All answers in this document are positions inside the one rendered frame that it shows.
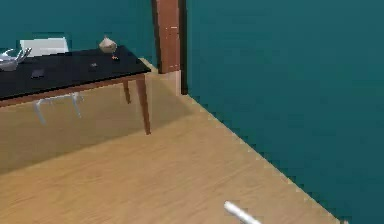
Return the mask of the brown wooden door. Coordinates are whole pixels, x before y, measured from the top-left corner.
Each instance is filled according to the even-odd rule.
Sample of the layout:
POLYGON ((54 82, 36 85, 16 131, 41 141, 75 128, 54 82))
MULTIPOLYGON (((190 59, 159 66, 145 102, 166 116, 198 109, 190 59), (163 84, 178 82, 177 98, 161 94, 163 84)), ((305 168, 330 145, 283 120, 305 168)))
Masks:
POLYGON ((158 71, 179 71, 177 90, 187 95, 186 0, 151 0, 151 5, 158 71))

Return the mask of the beige round vase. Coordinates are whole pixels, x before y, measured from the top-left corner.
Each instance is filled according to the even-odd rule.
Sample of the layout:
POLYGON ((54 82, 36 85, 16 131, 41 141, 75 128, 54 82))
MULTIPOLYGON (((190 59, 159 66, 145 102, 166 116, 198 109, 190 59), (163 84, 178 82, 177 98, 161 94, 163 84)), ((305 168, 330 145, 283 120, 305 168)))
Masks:
POLYGON ((105 36, 103 40, 99 43, 99 48, 104 53, 110 53, 113 54, 117 49, 117 44, 105 36))

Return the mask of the white cylindrical rod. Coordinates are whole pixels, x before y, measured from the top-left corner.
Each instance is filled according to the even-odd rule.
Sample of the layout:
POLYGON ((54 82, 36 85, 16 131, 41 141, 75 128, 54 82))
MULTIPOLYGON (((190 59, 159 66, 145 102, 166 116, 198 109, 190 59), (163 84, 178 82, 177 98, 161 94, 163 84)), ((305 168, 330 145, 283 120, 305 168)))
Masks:
POLYGON ((224 202, 224 209, 239 219, 243 224, 261 224, 260 221, 256 220, 254 217, 230 201, 224 202))

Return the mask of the black top wooden table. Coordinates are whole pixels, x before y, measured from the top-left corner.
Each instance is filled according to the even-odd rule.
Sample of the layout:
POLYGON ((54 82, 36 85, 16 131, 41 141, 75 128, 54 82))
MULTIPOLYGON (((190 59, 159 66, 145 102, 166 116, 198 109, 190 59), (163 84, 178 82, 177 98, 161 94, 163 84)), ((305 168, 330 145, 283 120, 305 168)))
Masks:
POLYGON ((0 107, 36 101, 42 98, 80 92, 130 81, 137 85, 144 129, 150 130, 145 75, 150 72, 127 47, 117 48, 116 59, 99 49, 28 57, 14 71, 0 71, 0 107), (44 69, 44 76, 32 79, 34 70, 44 69))

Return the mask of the white chair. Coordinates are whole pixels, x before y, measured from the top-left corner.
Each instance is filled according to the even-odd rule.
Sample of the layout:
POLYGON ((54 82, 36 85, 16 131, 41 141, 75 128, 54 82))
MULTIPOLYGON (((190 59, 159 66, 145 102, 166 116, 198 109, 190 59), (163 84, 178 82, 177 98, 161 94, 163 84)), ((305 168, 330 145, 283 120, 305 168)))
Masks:
MULTIPOLYGON (((29 54, 29 57, 66 53, 69 51, 67 40, 65 37, 21 40, 20 45, 23 50, 26 50, 27 48, 31 48, 31 53, 29 54)), ((84 97, 79 92, 53 96, 48 98, 42 98, 34 102, 35 112, 37 113, 38 118, 42 124, 45 124, 46 121, 41 111, 41 105, 43 103, 49 103, 50 105, 52 105, 54 100, 64 99, 64 98, 71 99, 77 116, 78 117, 81 116, 81 112, 77 105, 77 101, 84 100, 84 97)))

